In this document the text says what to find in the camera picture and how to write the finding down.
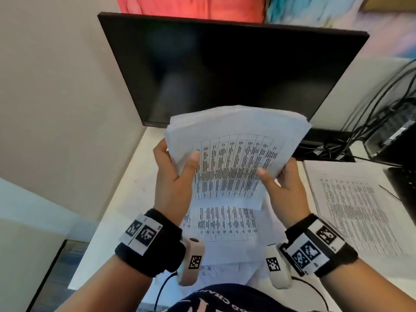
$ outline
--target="computer monitor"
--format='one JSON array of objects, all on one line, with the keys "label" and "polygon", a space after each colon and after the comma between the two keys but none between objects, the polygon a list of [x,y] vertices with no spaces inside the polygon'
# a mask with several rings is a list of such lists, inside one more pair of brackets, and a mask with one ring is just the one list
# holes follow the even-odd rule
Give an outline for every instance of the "computer monitor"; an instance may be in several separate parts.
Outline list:
[{"label": "computer monitor", "polygon": [[368,39],[361,31],[100,13],[143,125],[216,106],[309,120]]}]

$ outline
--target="paper sheet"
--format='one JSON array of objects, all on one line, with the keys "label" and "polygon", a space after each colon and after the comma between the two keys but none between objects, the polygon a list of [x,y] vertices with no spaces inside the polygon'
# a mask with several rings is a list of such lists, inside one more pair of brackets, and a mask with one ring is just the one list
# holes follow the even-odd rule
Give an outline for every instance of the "paper sheet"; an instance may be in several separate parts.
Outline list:
[{"label": "paper sheet", "polygon": [[260,267],[261,262],[240,263],[239,270],[230,269],[229,265],[203,265],[200,267],[198,280],[189,287],[180,287],[184,296],[213,284],[246,284]]},{"label": "paper sheet", "polygon": [[306,161],[305,170],[318,215],[334,224],[360,257],[384,271],[391,271],[392,261],[413,257],[406,232],[385,193],[368,177],[366,163]]},{"label": "paper sheet", "polygon": [[284,239],[284,231],[274,225],[267,206],[262,210],[194,208],[188,215],[181,224],[183,235],[204,241],[203,265],[262,261],[265,247]]},{"label": "paper sheet", "polygon": [[234,205],[259,210],[266,190],[257,168],[276,175],[311,125],[290,112],[226,109],[172,117],[165,131],[169,153],[179,173],[191,151],[201,154],[191,207]]}]

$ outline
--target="white desk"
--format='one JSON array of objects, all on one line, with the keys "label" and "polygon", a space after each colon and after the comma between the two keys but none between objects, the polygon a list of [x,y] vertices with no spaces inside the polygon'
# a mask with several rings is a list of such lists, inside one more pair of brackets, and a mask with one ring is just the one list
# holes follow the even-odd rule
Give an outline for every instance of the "white desk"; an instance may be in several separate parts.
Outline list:
[{"label": "white desk", "polygon": [[[79,289],[114,254],[114,249],[119,243],[118,238],[130,225],[137,214],[145,212],[153,206],[157,165],[153,158],[152,149],[164,137],[163,131],[164,130],[160,128],[146,129],[68,288],[75,290]],[[360,143],[355,143],[351,147],[351,151],[356,156],[367,157],[366,152]],[[369,164],[372,165],[373,178],[375,178],[380,185],[394,193],[394,189],[384,174],[385,167],[376,163]],[[312,210],[315,210],[315,204],[312,199],[312,193],[306,179],[303,165],[298,162],[298,166],[300,177],[302,178],[307,191],[309,206]],[[133,187],[139,190],[132,195],[131,190]],[[395,210],[397,210],[397,216],[401,219],[403,226],[408,232],[411,232],[416,236],[416,227],[413,225],[403,205],[391,196],[389,196],[388,199],[389,203],[394,205]],[[305,279],[324,294],[331,311],[340,311],[335,302],[322,287],[317,277],[306,276]],[[154,279],[143,302],[154,303],[163,280],[163,276]],[[401,278],[389,278],[389,280],[416,299],[416,281]],[[322,299],[311,288],[300,282],[295,281],[293,287],[288,290],[277,290],[273,288],[268,278],[259,279],[256,276],[253,276],[248,285],[263,291],[282,304],[297,311],[310,311],[313,309],[325,310]],[[181,293],[179,292],[175,281],[172,280],[166,284],[159,299],[159,304],[169,306],[176,303],[181,298]]]}]

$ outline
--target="white tag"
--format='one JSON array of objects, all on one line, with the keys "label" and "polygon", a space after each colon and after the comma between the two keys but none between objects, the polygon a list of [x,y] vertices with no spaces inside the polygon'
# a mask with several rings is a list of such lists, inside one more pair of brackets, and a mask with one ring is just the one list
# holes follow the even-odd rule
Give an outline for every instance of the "white tag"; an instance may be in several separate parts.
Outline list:
[{"label": "white tag", "polygon": [[126,232],[124,232],[123,235],[119,238],[119,241],[125,245],[129,245],[133,237],[136,236],[139,229],[143,226],[143,223],[145,223],[146,219],[147,217],[142,213],[138,215],[136,220],[132,222],[132,224],[127,228]]},{"label": "white tag", "polygon": [[302,233],[286,252],[305,274],[313,274],[330,259]]},{"label": "white tag", "polygon": [[162,227],[163,225],[156,220],[146,217],[128,247],[143,256]]},{"label": "white tag", "polygon": [[337,253],[344,246],[345,241],[339,237],[336,232],[329,226],[323,224],[319,219],[315,220],[308,228],[323,241],[334,253]]}]

